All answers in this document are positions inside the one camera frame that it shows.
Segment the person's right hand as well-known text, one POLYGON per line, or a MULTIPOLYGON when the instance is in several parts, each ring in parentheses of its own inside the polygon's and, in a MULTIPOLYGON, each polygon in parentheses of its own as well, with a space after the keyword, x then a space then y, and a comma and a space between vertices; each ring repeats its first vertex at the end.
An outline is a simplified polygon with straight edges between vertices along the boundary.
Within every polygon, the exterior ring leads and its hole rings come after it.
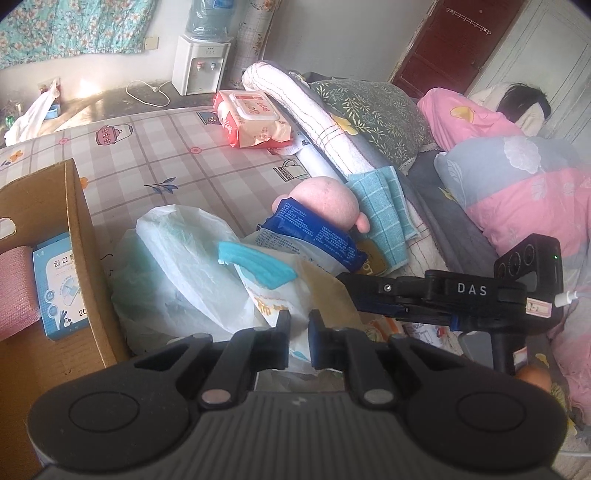
POLYGON ((515 377, 548 393, 551 392, 552 379, 546 366, 527 364, 516 372, 515 377))

